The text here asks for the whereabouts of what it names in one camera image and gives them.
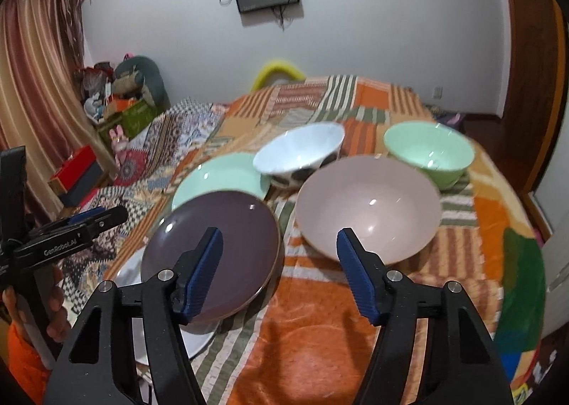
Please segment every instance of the curtain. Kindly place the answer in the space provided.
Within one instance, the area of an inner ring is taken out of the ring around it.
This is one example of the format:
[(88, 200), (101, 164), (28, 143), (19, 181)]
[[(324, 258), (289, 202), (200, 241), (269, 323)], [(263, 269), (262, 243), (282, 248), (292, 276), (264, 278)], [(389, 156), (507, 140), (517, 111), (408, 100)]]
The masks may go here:
[(0, 5), (0, 150), (26, 146), (26, 207), (39, 222), (62, 208), (47, 181), (74, 150), (91, 145), (101, 167), (115, 171), (79, 102), (64, 30), (58, 0)]
[(60, 25), (76, 70), (83, 68), (84, 37), (81, 0), (57, 0)]

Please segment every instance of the dark purple plate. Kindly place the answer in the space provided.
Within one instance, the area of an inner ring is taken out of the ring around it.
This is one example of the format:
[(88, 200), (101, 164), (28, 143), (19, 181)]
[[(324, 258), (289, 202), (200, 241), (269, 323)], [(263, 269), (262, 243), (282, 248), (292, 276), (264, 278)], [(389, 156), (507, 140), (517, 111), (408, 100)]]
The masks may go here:
[(196, 322), (224, 319), (251, 302), (267, 284), (281, 244), (277, 221), (258, 198), (233, 191), (207, 193), (182, 204), (158, 227), (144, 251), (142, 281), (195, 249), (207, 227), (221, 230), (224, 248)]

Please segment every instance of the electrical outlet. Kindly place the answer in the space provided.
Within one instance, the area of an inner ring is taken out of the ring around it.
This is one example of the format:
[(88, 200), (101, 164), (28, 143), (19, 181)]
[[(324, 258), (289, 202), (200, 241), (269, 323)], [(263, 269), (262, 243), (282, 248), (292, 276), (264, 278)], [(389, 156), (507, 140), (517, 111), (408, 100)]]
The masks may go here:
[(432, 97), (435, 100), (440, 100), (443, 97), (443, 88), (442, 87), (435, 87), (432, 91)]

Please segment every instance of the pink bowl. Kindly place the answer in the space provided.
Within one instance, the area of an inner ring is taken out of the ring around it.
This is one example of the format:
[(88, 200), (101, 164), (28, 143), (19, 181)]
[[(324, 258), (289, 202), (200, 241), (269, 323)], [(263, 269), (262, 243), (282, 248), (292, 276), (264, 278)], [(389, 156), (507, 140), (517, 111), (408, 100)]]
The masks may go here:
[(442, 217), (437, 189), (422, 173), (386, 156), (354, 156), (318, 170), (303, 185), (297, 222), (305, 239), (338, 260), (336, 236), (351, 227), (386, 265), (413, 256)]

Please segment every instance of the white plate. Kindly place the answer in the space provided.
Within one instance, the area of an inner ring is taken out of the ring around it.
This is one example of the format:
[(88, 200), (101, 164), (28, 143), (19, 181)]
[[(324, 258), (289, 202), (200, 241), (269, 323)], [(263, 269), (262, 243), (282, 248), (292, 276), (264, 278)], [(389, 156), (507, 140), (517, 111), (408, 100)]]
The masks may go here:
[[(115, 283), (117, 286), (136, 285), (140, 280), (140, 263), (144, 248), (135, 252), (129, 260), (121, 267)], [(192, 359), (197, 356), (201, 350), (206, 347), (208, 342), (215, 334), (219, 322), (207, 324), (189, 324), (187, 326), (180, 325), (184, 346), (188, 353), (188, 358)], [(134, 358), (137, 362), (148, 365), (148, 357), (146, 356), (146, 345), (144, 344), (144, 328), (142, 327), (142, 319), (133, 319), (133, 343)]]

